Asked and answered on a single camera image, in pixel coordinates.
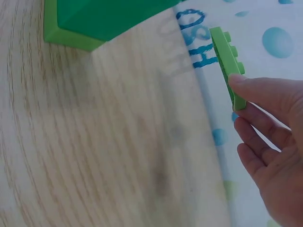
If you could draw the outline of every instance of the dark green block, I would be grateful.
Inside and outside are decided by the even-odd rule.
[[[57,0],[45,0],[44,40],[86,51],[93,51],[104,42],[58,27]]]
[[[57,0],[60,28],[109,41],[181,0]]]

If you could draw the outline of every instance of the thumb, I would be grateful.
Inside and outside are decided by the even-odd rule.
[[[303,81],[289,79],[248,79],[230,75],[232,90],[245,100],[285,114],[294,139],[303,152]]]

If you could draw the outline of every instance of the lego stud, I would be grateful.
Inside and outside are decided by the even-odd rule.
[[[244,68],[243,63],[242,62],[238,62],[237,64],[238,64],[238,69],[240,71],[240,74],[242,74],[242,75],[245,74],[245,68]]]
[[[224,32],[224,36],[228,43],[232,41],[231,34],[229,34],[229,32]]]
[[[231,51],[233,56],[236,58],[238,56],[237,48],[235,46],[231,46]]]

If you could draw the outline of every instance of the light green block base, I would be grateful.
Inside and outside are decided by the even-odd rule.
[[[45,0],[44,40],[86,51],[93,51],[104,42],[58,27],[57,0]]]
[[[229,95],[232,100],[233,110],[238,111],[246,108],[246,101],[234,93],[228,84],[228,76],[232,73],[244,74],[245,69],[242,62],[238,62],[236,57],[238,51],[235,46],[229,43],[232,41],[228,32],[223,32],[220,27],[210,29],[212,35],[214,51],[217,55]]]

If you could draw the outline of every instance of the fingernail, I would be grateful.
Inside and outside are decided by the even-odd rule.
[[[233,83],[233,84],[239,84],[245,80],[247,80],[247,77],[245,77],[243,75],[239,75],[239,74],[230,74],[228,76],[228,82]]]

